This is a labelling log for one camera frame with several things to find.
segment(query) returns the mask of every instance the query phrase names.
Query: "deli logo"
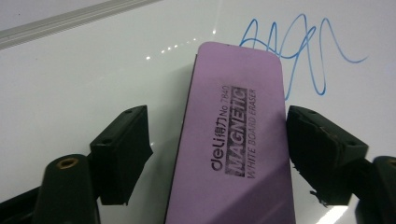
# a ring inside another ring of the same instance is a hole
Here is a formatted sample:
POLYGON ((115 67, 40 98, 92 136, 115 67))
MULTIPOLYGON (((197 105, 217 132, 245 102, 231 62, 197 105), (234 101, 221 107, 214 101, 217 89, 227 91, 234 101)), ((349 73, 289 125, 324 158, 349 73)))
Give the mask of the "deli logo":
POLYGON ((245 176, 247 154, 247 102, 248 90, 239 87, 223 87, 228 104, 221 107, 216 120, 213 138, 211 167, 227 175, 245 176))

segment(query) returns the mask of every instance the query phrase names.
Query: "blue ink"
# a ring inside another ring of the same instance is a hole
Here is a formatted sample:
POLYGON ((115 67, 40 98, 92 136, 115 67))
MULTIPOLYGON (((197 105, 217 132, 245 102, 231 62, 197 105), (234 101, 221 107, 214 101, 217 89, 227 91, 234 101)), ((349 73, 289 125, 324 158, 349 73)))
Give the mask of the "blue ink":
POLYGON ((300 14, 298 17, 296 17, 296 19, 294 19, 294 21, 291 23, 288 31, 286 32, 282 44, 280 45, 280 49, 277 48, 277 24, 276 22, 272 23, 271 26, 271 30, 270 30, 270 34, 268 36, 268 41, 267 43, 265 43, 264 41, 260 40, 257 35, 259 32, 259 23, 257 22, 256 19, 253 19, 250 24, 248 25, 244 36, 242 37, 241 43, 239 44, 239 46, 244 46, 246 43, 248 42, 252 42, 253 43, 253 48, 256 48, 256 43, 261 44, 262 46, 264 46, 264 49, 267 51, 271 51, 273 52, 277 57, 279 57, 280 59, 286 59, 286 60, 294 60, 294 65, 293 68, 291 70, 291 76, 290 76, 290 83, 288 86, 288 91, 286 93, 285 96, 285 100, 288 100, 290 97, 290 93, 291 93, 291 86, 294 80, 294 74, 295 74, 295 70, 296 70, 296 66, 298 63, 298 60, 300 58, 300 54, 303 52, 304 49, 306 49, 306 53, 307 53, 307 57, 308 57, 308 64, 309 64, 309 73, 312 79, 312 84, 314 86, 315 92, 318 95, 324 95, 326 93, 326 73, 325 73, 325 69, 324 69, 324 59, 323 59, 323 48, 322 48, 322 31, 324 29, 324 26, 327 26, 330 30, 330 32, 332 33, 332 40, 335 43, 335 46, 338 49, 338 52, 341 54, 341 56, 344 58, 344 60, 346 60, 349 63, 361 63, 364 60, 367 59, 367 57, 360 59, 360 60, 350 60, 348 59, 348 57, 345 55, 345 53, 341 50, 341 47, 338 43, 337 38, 335 37, 334 31, 332 29, 332 24, 330 23, 329 19, 324 18, 320 24, 320 27, 318 29, 319 31, 319 50, 320 50, 320 60, 321 60, 321 67, 322 67, 322 75, 323 75, 323 89, 319 89, 317 82, 315 80, 315 76, 314 76, 314 72, 313 72, 313 65, 312 65, 312 61, 311 61, 311 52, 309 49, 309 41, 311 40, 311 38, 314 36, 315 31, 317 30, 316 26, 312 26, 308 29, 308 24, 307 24, 307 20, 306 20, 306 16, 305 14, 300 14), (291 54, 291 55, 287 55, 285 53, 283 53, 283 47, 285 45, 286 40, 288 39, 289 36, 289 32, 291 30, 291 28, 293 28, 295 26, 295 23, 298 20, 303 20, 304 22, 304 30, 305 30, 305 36, 300 44, 300 47, 298 48, 297 52, 291 54), (253 30, 254 36, 253 37, 247 37, 248 32, 250 30, 253 30))

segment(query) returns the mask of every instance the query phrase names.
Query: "magnetic eraser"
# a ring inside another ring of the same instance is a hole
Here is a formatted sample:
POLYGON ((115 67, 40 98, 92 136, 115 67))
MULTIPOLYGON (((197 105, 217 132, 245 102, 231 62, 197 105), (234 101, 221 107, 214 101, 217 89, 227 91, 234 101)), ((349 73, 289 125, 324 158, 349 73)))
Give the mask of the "magnetic eraser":
POLYGON ((199 48, 165 223, 295 223, 275 54, 199 48))

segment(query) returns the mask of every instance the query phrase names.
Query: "whiteboard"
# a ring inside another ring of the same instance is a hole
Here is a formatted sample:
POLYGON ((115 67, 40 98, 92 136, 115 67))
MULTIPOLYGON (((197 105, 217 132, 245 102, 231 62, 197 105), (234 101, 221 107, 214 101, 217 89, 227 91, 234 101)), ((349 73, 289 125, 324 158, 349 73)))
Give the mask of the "whiteboard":
MULTIPOLYGON (((154 154, 130 204, 100 212, 102 223, 162 223, 194 57, 206 41, 269 45, 282 58, 286 106, 354 134, 370 146, 369 161, 396 156, 394 9, 390 0, 165 0, 2 49, 0 202, 39 186, 56 158, 88 155, 121 111, 148 105, 154 154)), ((320 223, 332 209, 294 170, 292 181, 297 223, 320 223)), ((356 202, 337 223, 355 223, 356 202)))

